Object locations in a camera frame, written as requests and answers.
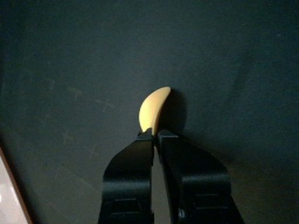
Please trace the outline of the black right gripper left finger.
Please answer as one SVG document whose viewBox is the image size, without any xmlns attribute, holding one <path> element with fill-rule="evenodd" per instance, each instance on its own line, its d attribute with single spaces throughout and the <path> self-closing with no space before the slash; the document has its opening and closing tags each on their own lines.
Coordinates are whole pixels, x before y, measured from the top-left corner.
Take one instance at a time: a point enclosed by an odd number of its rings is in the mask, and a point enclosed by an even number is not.
<svg viewBox="0 0 299 224">
<path fill-rule="evenodd" d="M 152 224 L 152 130 L 114 156 L 103 175 L 98 224 Z"/>
</svg>

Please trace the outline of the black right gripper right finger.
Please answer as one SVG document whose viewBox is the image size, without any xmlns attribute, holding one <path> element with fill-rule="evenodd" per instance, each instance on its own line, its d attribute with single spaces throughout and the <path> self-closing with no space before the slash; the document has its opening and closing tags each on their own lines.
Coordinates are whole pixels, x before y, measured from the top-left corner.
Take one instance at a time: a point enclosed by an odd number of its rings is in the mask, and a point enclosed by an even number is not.
<svg viewBox="0 0 299 224">
<path fill-rule="evenodd" d="M 172 224 L 246 224 L 223 163 L 170 130 L 158 134 Z"/>
</svg>

